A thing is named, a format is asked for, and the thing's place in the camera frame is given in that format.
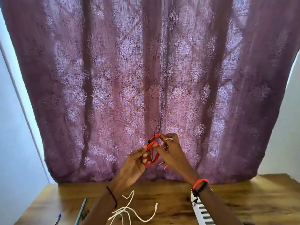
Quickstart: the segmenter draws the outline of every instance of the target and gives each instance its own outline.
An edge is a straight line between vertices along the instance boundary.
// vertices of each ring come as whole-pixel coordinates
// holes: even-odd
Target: purple curtain
[[[212,183],[254,177],[300,0],[1,0],[57,182],[110,180],[157,132]],[[163,166],[143,178],[182,178]]]

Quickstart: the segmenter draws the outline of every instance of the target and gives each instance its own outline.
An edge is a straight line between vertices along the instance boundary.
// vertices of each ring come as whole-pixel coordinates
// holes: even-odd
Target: table surface
[[[15,225],[54,225],[60,213],[59,225],[73,225],[84,198],[87,198],[84,210],[91,209],[106,186],[107,182],[47,185]],[[286,174],[259,175],[250,181],[211,188],[246,224],[300,224],[300,183]],[[190,203],[189,184],[142,180],[124,195],[132,190],[135,193],[130,206],[141,218],[150,218],[158,203],[156,215],[147,224],[198,224]],[[118,207],[127,202],[122,198]],[[145,225],[133,213],[130,216],[133,225]],[[124,224],[129,224],[127,214],[123,217]],[[121,217],[113,224],[122,224]]]

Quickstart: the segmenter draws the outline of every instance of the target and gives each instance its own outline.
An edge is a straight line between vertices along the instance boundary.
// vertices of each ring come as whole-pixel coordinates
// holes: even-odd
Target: person
[[[193,169],[186,158],[180,146],[177,134],[169,133],[164,135],[160,133],[160,135],[165,143],[161,146],[159,146],[159,144],[154,144],[153,147],[157,147],[157,151],[169,167],[178,172],[191,186],[193,186],[201,177],[197,171]],[[150,153],[149,151],[146,152],[146,149],[147,145],[128,155],[120,171],[112,179],[108,185],[108,189],[105,189],[104,194],[92,208],[82,225],[106,224],[115,207],[113,196],[118,199],[122,192],[135,183],[145,171],[145,163],[152,162]],[[203,184],[204,182],[199,183],[195,190],[198,191]],[[233,211],[231,211],[208,186],[199,193],[199,198],[216,225],[242,224]]]

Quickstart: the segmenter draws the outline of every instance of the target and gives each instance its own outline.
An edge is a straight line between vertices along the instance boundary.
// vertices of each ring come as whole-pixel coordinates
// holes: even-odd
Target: black bracelet
[[[198,189],[198,191],[192,189],[194,197],[199,197],[199,193],[201,193],[205,189],[206,186],[208,186],[207,181],[204,182],[204,184],[200,187],[200,189]]]
[[[111,192],[111,190],[108,188],[108,186],[107,186],[106,188],[107,188],[107,190],[109,191],[109,193],[112,195],[113,199],[115,200],[115,209],[116,209],[117,206],[118,206],[118,201],[117,201],[117,199],[115,198],[115,196],[113,195],[113,193]]]

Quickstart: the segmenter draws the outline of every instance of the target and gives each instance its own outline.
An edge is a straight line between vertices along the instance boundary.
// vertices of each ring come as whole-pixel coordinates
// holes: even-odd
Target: white cord
[[[122,217],[122,225],[124,225],[124,222],[123,222],[123,216],[122,216],[122,214],[121,214],[122,212],[126,212],[126,213],[128,214],[128,217],[129,217],[129,223],[130,223],[130,225],[131,225],[131,219],[130,219],[129,212],[126,211],[127,208],[130,209],[130,210],[132,210],[132,211],[135,213],[135,215],[137,216],[137,218],[139,218],[139,219],[140,219],[142,222],[144,222],[144,223],[149,222],[149,221],[152,220],[152,218],[155,216],[155,213],[156,213],[156,210],[157,210],[158,203],[155,204],[154,214],[151,216],[151,218],[148,219],[148,220],[143,220],[143,219],[141,219],[141,218],[137,215],[137,213],[136,213],[132,208],[128,207],[128,205],[131,203],[131,201],[132,201],[132,199],[133,199],[133,196],[134,196],[134,190],[130,193],[130,195],[129,195],[128,197],[125,197],[124,195],[122,195],[122,197],[124,197],[125,199],[128,199],[131,195],[132,195],[132,197],[131,197],[129,203],[128,203],[125,207],[119,208],[118,210],[112,212],[112,214],[113,214],[113,213],[115,213],[115,214],[114,214],[112,217],[109,217],[109,218],[108,218],[108,220],[111,220],[111,219],[112,219],[110,225],[112,225],[112,223],[113,223],[114,219],[117,217],[117,215],[121,215],[121,217]]]

